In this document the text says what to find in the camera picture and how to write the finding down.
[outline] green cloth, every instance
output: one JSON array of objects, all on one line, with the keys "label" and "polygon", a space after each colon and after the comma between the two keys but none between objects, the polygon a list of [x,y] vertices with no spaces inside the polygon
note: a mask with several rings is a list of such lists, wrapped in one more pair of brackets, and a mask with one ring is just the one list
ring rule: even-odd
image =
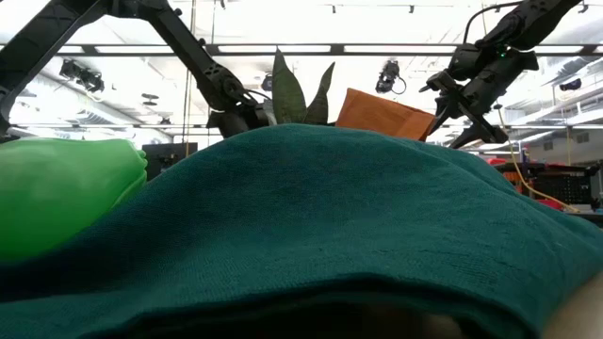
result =
[{"label": "green cloth", "polygon": [[152,337],[335,301],[537,338],[602,264],[593,224],[474,155],[285,125],[198,152],[60,249],[0,266],[0,338]]}]

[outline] window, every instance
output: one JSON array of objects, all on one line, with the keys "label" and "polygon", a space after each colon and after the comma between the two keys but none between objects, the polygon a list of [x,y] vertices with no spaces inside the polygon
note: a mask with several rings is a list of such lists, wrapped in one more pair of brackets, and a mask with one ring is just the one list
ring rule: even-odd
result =
[{"label": "window", "polygon": [[576,136],[576,142],[577,143],[585,143],[585,142],[589,142],[590,141],[590,137],[588,133],[582,133]]}]

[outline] ceiling light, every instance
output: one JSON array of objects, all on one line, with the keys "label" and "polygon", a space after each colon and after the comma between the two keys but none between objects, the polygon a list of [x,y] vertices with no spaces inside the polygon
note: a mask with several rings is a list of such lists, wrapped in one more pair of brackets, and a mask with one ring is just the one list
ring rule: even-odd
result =
[{"label": "ceiling light", "polygon": [[576,125],[573,129],[603,129],[603,125]]},{"label": "ceiling light", "polygon": [[71,128],[70,123],[17,123],[15,127],[38,127],[38,128]]},{"label": "ceiling light", "polygon": [[485,155],[507,155],[507,154],[511,154],[511,151],[491,151],[491,152],[484,152]]},{"label": "ceiling light", "polygon": [[481,140],[480,140],[480,139],[473,140],[473,141],[471,141],[471,142],[468,142],[468,143],[467,143],[466,145],[464,145],[463,147],[470,147],[470,146],[473,146],[473,145],[475,145],[475,144],[477,144],[477,143],[480,143],[480,142],[481,142]]},{"label": "ceiling light", "polygon": [[63,46],[58,50],[59,53],[84,53],[82,46]]},{"label": "ceiling light", "polygon": [[279,45],[284,53],[329,53],[330,45]]},{"label": "ceiling light", "polygon": [[218,50],[222,53],[275,53],[275,45],[260,45],[260,46],[219,46]]},{"label": "ceiling light", "polygon": [[81,124],[82,128],[132,128],[132,124]]},{"label": "ceiling light", "polygon": [[572,46],[536,46],[533,51],[536,54],[553,54],[553,53],[577,53],[584,48],[583,46],[572,45]]},{"label": "ceiling light", "polygon": [[404,54],[443,54],[454,53],[456,46],[441,45],[350,45],[344,47],[345,53],[404,53]]},{"label": "ceiling light", "polygon": [[553,129],[565,129],[566,126],[547,126],[547,125],[511,125],[507,126],[510,129],[544,129],[544,130],[553,130]]},{"label": "ceiling light", "polygon": [[509,146],[508,144],[483,144],[479,147],[480,150],[495,150],[505,146]]},{"label": "ceiling light", "polygon": [[471,127],[470,125],[461,125],[461,124],[443,124],[440,129],[442,128],[448,128],[450,130],[453,131],[463,131],[464,129],[467,129]]},{"label": "ceiling light", "polygon": [[552,134],[553,134],[553,132],[543,132],[543,133],[539,133],[539,134],[531,136],[531,137],[526,137],[524,139],[521,139],[520,142],[532,142],[532,141],[536,141],[542,137],[550,136]]},{"label": "ceiling light", "polygon": [[107,54],[172,54],[170,46],[97,46],[99,53]]},{"label": "ceiling light", "polygon": [[181,130],[182,132],[182,128],[184,127],[189,127],[189,128],[193,128],[193,124],[190,125],[185,125],[185,124],[142,124],[142,125],[138,125],[137,128],[170,128],[170,129],[174,129],[174,128],[178,128]]}]

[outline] ceiling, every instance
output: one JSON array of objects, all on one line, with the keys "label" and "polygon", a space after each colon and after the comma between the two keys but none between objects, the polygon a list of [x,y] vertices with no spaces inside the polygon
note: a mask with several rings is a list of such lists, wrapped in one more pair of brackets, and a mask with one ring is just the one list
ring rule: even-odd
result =
[{"label": "ceiling", "polygon": [[[4,0],[0,2],[0,43],[6,43],[37,13],[47,0]],[[171,0],[174,8],[183,11],[182,21],[191,28],[195,14],[194,34],[209,43],[460,43],[466,20],[482,6],[495,1],[481,0],[198,0],[192,9],[191,0]],[[579,13],[574,8],[563,18],[547,43],[599,43],[603,41],[603,0],[586,1],[589,9]],[[469,40],[476,40],[494,27],[507,13],[493,11],[476,20],[470,30]],[[96,23],[81,28],[68,42],[110,44],[163,44],[164,41],[151,26],[140,20],[104,17]],[[176,57],[73,57],[81,65],[102,73],[106,90],[91,100],[101,101],[95,107],[99,114],[122,114],[117,121],[159,123],[170,118],[172,123],[206,123],[208,107],[194,81],[189,89],[192,105],[190,118],[184,121],[183,113],[187,93],[187,70]],[[318,88],[322,73],[335,62],[334,80],[329,92],[330,120],[336,120],[345,100],[347,88],[374,93],[374,87],[386,56],[288,56],[289,67],[299,78],[306,100],[311,100]],[[271,71],[271,56],[219,56],[218,63],[230,69],[249,89],[259,90],[264,76]],[[448,65],[447,57],[405,56],[396,57],[407,90],[398,96],[384,98],[433,113],[435,92],[418,94],[425,80]],[[61,89],[81,95],[85,92],[76,84],[65,83],[58,75],[62,58],[56,57],[41,73],[41,77],[58,84]],[[525,73],[509,87],[500,98],[507,108],[506,122],[512,118],[542,111],[559,102],[574,97],[588,97],[600,89],[598,79],[603,79],[601,64],[580,70],[585,86],[577,92],[553,93],[548,82],[555,80],[560,67],[569,62],[567,57],[541,58],[541,71]],[[157,105],[147,106],[141,94],[157,95]],[[45,93],[43,97],[52,97]],[[27,99],[26,104],[42,107],[47,102]],[[72,103],[73,112],[90,105],[90,100]],[[553,117],[557,112],[550,112]],[[494,114],[488,120],[498,123]],[[11,119],[36,122],[55,122],[61,119],[56,113],[33,114],[26,109],[11,114]],[[453,138],[453,130],[444,130],[431,140],[446,142]],[[181,131],[161,130],[157,136],[175,136]],[[210,137],[194,137],[209,143]]]}]

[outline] plant leaf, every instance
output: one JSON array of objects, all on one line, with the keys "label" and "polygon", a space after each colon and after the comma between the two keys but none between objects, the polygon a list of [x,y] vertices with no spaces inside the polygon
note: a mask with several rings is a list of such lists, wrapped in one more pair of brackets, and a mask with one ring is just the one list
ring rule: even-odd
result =
[{"label": "plant leaf", "polygon": [[302,87],[280,50],[276,51],[272,70],[272,103],[278,123],[303,122],[306,109]]},{"label": "plant leaf", "polygon": [[329,92],[329,88],[331,87],[334,67],[335,63],[332,63],[322,75],[317,96],[308,107],[308,112],[303,120],[304,123],[326,125],[329,121],[329,98],[327,97],[327,92]]}]

